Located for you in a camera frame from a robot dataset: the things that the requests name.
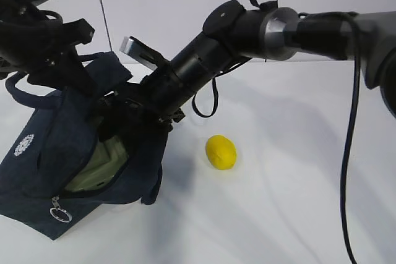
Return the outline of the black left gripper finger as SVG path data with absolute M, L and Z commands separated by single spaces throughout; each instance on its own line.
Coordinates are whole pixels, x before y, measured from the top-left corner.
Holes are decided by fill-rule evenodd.
M 84 62 L 93 61 L 96 54 L 79 55 L 76 50 L 69 50 L 62 55 L 61 70 L 67 85 L 75 88 L 86 96 L 92 96 L 96 83 L 91 78 Z

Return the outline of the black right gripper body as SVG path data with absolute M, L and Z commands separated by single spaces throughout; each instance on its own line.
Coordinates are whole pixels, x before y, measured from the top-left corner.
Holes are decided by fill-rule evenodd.
M 186 102 L 186 82 L 173 69 L 157 69 L 141 82 L 123 82 L 115 86 L 109 95 L 98 102 L 98 115 L 102 121 L 110 107 L 117 103 L 123 106 L 142 107 L 161 121 L 179 123 L 185 117 L 181 109 Z

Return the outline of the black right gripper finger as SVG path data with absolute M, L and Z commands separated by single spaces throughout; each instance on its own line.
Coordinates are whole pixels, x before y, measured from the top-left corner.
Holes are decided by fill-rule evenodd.
M 124 161 L 141 156 L 142 162 L 163 160 L 168 141 L 169 122 L 161 121 L 142 107 L 122 106 L 119 116 L 119 141 Z
M 121 103 L 110 107 L 98 127 L 99 140 L 109 140 L 120 136 L 124 124 L 124 106 Z

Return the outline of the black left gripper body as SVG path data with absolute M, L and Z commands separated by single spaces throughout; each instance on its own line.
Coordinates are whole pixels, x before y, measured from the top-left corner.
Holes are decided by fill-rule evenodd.
M 92 41 L 95 29 L 85 20 L 1 14 L 1 79 L 13 72 L 29 75 L 34 85 L 70 87 L 62 75 L 62 55 Z

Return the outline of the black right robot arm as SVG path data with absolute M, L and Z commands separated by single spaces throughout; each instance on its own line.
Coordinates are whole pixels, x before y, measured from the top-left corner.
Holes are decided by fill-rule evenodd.
M 379 88 L 395 112 L 395 12 L 299 13 L 275 1 L 247 10 L 231 0 L 217 7 L 201 32 L 174 58 L 134 37 L 123 51 L 153 72 L 141 83 L 116 92 L 116 109 L 106 115 L 99 136 L 105 140 L 129 126 L 151 128 L 160 121 L 179 121 L 181 106 L 207 83 L 261 58 L 286 61 L 309 53 L 355 65 L 354 84 Z

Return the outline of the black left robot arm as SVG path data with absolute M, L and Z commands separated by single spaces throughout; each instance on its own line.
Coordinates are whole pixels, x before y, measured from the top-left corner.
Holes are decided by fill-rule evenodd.
M 85 19 L 64 22 L 31 0 L 1 0 L 1 78 L 20 72 L 33 85 L 92 96 L 97 85 L 75 47 L 90 43 L 94 33 Z

